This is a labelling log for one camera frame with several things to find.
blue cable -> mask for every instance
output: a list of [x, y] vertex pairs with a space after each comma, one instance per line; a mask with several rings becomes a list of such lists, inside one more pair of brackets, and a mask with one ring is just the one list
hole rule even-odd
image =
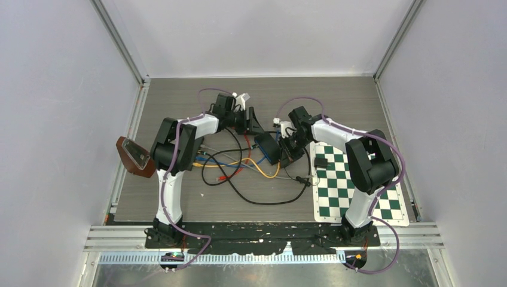
[[[280, 131], [276, 131], [276, 137], [274, 138], [274, 140], [278, 140], [278, 134], [280, 133]], [[260, 164], [262, 163], [264, 160], [266, 159], [266, 156], [264, 156], [263, 158], [261, 158], [259, 161], [257, 161], [257, 164]], [[196, 160], [199, 160], [199, 161], [206, 161], [207, 158], [204, 158], [204, 157], [196, 157]], [[228, 163], [221, 163], [220, 161], [218, 162], [218, 164], [220, 164], [221, 166], [227, 166], [227, 167], [237, 167], [237, 165], [234, 165], [234, 164], [228, 164]]]

metal frame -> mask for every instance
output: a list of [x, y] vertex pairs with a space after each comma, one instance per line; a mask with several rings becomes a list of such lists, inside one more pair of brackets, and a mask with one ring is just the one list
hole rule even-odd
[[[145, 249], [146, 228], [150, 225], [131, 226], [92, 226], [88, 239], [84, 245], [84, 252], [109, 251], [171, 251], [179, 249]], [[387, 226], [380, 225], [378, 234], [381, 246], [370, 249], [394, 249], [396, 240], [394, 234]], [[402, 249], [442, 249], [444, 243], [440, 233], [433, 222], [414, 222], [408, 227], [395, 227], [400, 238]], [[356, 247], [338, 248], [339, 250], [357, 250]]]
[[375, 82], [377, 82], [380, 79], [380, 77], [382, 76], [382, 73], [386, 69], [387, 64], [389, 64], [391, 57], [393, 56], [394, 52], [396, 51], [399, 43], [405, 37], [405, 34], [407, 33], [407, 31], [410, 28], [414, 19], [416, 18], [417, 13], [421, 9], [424, 2], [426, 2], [426, 0], [413, 0], [412, 5], [410, 5], [410, 8], [407, 11], [407, 15], [405, 15], [405, 18], [401, 22], [401, 26], [399, 27], [398, 31], [396, 32], [396, 35], [393, 38], [393, 41], [391, 41], [391, 44], [389, 44], [389, 48], [387, 48], [386, 54], [382, 58], [382, 61], [380, 61], [380, 65], [378, 66], [377, 71], [373, 75], [373, 79]]
[[[81, 273], [79, 287], [89, 287], [93, 284], [97, 266], [102, 264], [159, 264], [153, 258], [165, 252], [180, 251], [180, 249], [145, 249], [146, 234], [144, 230], [150, 225], [134, 226], [93, 226], [84, 247], [84, 267]], [[441, 286], [453, 286], [447, 268], [444, 243], [436, 224], [433, 222], [414, 222], [408, 227], [395, 227], [400, 238], [401, 249], [425, 249], [428, 251], [432, 266]], [[395, 249], [394, 234], [386, 226], [378, 226], [381, 246], [369, 249]], [[358, 248], [337, 248], [337, 254], [331, 256], [292, 255], [290, 245], [282, 252], [281, 261], [275, 262], [273, 256], [245, 255], [203, 255], [197, 264], [289, 264], [289, 263], [339, 263], [343, 259], [343, 252]]]
[[106, 30], [108, 31], [109, 35], [111, 36], [111, 39], [113, 40], [114, 44], [118, 48], [118, 51], [120, 52], [121, 56], [127, 63], [127, 66], [129, 67], [130, 71], [132, 72], [133, 76], [138, 81], [139, 85], [142, 85], [146, 82], [146, 79], [148, 77], [148, 74], [141, 73], [139, 70], [139, 67], [136, 65], [135, 61], [132, 59], [132, 54], [127, 49], [127, 46], [125, 45], [124, 40], [120, 36], [120, 33], [118, 32], [118, 29], [115, 25], [115, 23], [112, 21], [110, 14], [108, 11], [111, 9], [106, 9], [104, 6], [104, 3], [102, 0], [90, 0], [91, 4], [94, 6], [95, 10], [97, 11], [97, 14], [99, 15], [102, 23], [105, 25]]
[[[148, 94], [150, 80], [148, 79], [139, 90], [132, 116], [130, 117], [129, 131], [127, 132], [127, 138], [135, 139], [138, 133], [139, 122], [141, 121], [142, 112], [144, 110], [144, 104], [146, 102], [146, 96]], [[121, 189], [125, 180], [127, 170], [121, 163], [118, 162], [118, 168], [115, 175], [115, 180], [112, 186], [111, 198], [108, 204], [108, 210], [106, 211], [107, 216], [109, 213], [116, 213], [116, 207], [120, 199]]]

gray table surface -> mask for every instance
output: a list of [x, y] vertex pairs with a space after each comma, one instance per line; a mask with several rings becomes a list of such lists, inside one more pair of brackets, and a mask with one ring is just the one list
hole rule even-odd
[[[139, 123], [135, 141], [150, 149], [165, 117], [187, 118], [198, 115], [200, 107], [197, 91], [205, 87], [217, 87], [228, 91], [249, 93], [248, 106], [255, 108], [257, 119], [265, 130], [272, 130], [273, 117], [280, 105], [295, 96], [313, 96], [326, 107], [326, 114], [341, 124], [362, 130], [380, 129], [389, 136], [386, 119], [371, 77], [322, 77], [322, 78], [196, 78], [153, 79]], [[206, 110], [215, 102], [217, 92], [202, 94]], [[281, 118], [288, 120], [288, 113], [304, 105], [311, 115], [320, 113], [319, 105], [309, 100], [298, 100], [287, 105]], [[239, 136], [242, 146], [246, 142]], [[204, 144], [216, 149], [237, 148], [230, 134], [206, 136]], [[239, 158], [239, 153], [231, 154]], [[260, 159], [258, 150], [252, 151], [253, 159]], [[270, 173], [276, 170], [267, 161], [261, 167]], [[292, 176], [307, 174], [307, 160], [300, 159], [287, 168]], [[205, 176], [215, 181], [222, 175], [216, 168], [209, 168]], [[294, 181], [267, 179], [252, 170], [245, 169], [233, 178], [235, 186], [247, 198], [255, 201], [284, 201], [295, 197], [302, 185]], [[406, 206], [410, 206], [404, 192]], [[256, 206], [243, 201], [228, 184], [209, 187], [201, 180], [200, 168], [186, 172], [181, 195], [184, 221], [314, 221], [311, 188], [307, 188], [299, 200], [282, 206]], [[158, 206], [157, 175], [150, 179], [127, 174], [116, 221], [152, 221]], [[413, 213], [408, 210], [413, 220]]]

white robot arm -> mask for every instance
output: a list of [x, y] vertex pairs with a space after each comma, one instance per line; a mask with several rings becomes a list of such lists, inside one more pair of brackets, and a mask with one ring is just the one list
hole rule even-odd
[[[205, 135], [211, 135], [216, 133], [218, 129], [218, 118], [213, 115], [205, 115], [203, 118], [198, 120], [194, 120], [190, 123], [182, 123], [186, 126], [195, 127], [196, 133], [194, 139], [197, 140], [198, 145], [202, 141], [198, 139], [202, 138]], [[164, 176], [167, 172], [167, 168], [159, 165], [157, 167], [157, 175], [158, 175], [158, 198], [160, 198], [160, 193], [164, 193], [164, 206], [166, 207], [169, 216], [171, 216], [171, 220], [173, 222], [179, 222], [182, 218], [181, 214], [181, 182], [183, 180], [183, 175], [185, 174], [185, 170], [181, 170], [173, 175], [173, 173], [169, 173], [167, 175], [166, 184], [162, 189], [162, 183], [164, 181]], [[162, 208], [162, 202], [158, 201], [158, 211], [155, 218], [158, 219], [161, 223], [169, 225], [169, 220], [164, 214]]]
[[[373, 138], [360, 136], [364, 135], [365, 131], [334, 123], [330, 118], [324, 121], [321, 115], [312, 117], [302, 106], [292, 110], [289, 118], [291, 123], [274, 119], [275, 125], [279, 123], [280, 126], [291, 126], [291, 133], [285, 133], [280, 139], [281, 167], [298, 160], [303, 154], [303, 148], [311, 141], [325, 142], [347, 154], [355, 192], [349, 209], [342, 217], [340, 233], [346, 242], [360, 242], [372, 225], [369, 212], [378, 192], [389, 185], [399, 173], [398, 164], [390, 148]], [[373, 130], [368, 134], [386, 138], [380, 130]], [[375, 155], [374, 159], [369, 159], [370, 154]]]

green and white chessboard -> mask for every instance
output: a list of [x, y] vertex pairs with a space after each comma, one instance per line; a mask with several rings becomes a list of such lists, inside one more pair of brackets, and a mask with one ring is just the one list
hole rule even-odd
[[[316, 157], [328, 160], [327, 169], [312, 167], [315, 221], [339, 223], [354, 195], [347, 156], [339, 149], [323, 142], [310, 143], [310, 155], [312, 162]], [[382, 218], [391, 225], [408, 226], [407, 207], [400, 184], [390, 188], [380, 197], [373, 210], [373, 216]]]

